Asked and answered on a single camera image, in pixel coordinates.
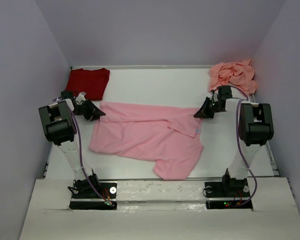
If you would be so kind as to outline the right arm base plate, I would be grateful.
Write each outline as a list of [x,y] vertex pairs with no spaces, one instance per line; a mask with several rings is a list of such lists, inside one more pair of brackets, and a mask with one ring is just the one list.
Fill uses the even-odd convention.
[[207,210],[253,209],[247,179],[208,181],[202,190]]

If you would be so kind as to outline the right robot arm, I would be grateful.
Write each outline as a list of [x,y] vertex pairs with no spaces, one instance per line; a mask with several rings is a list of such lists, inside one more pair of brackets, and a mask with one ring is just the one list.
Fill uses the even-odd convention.
[[237,152],[221,181],[205,183],[203,193],[207,198],[250,196],[248,176],[253,174],[250,167],[261,147],[274,136],[270,104],[250,102],[246,93],[243,98],[233,97],[233,89],[232,85],[217,87],[194,114],[197,119],[213,119],[216,113],[223,112],[235,114]]

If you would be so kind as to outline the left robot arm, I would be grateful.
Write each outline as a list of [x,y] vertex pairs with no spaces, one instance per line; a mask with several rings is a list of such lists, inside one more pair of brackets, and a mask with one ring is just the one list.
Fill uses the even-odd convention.
[[79,198],[102,196],[102,187],[93,168],[85,163],[80,127],[77,116],[87,121],[97,121],[106,115],[91,100],[86,99],[86,93],[77,96],[71,91],[62,91],[53,104],[38,109],[44,135],[48,142],[59,148],[67,159],[73,173],[73,186],[70,192]]

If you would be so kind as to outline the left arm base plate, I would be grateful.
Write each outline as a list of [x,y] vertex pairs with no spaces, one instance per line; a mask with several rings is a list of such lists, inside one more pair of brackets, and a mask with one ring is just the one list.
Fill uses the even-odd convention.
[[79,193],[74,187],[68,187],[71,192],[69,208],[71,210],[98,210],[112,211],[117,209],[117,190],[116,181],[101,181],[101,196],[98,196],[92,189],[88,193]]

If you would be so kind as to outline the pink t-shirt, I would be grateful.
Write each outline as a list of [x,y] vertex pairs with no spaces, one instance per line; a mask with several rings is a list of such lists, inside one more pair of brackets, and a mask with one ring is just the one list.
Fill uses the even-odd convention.
[[197,165],[204,146],[196,108],[103,101],[100,109],[91,151],[154,162],[153,172],[169,181],[185,180]]

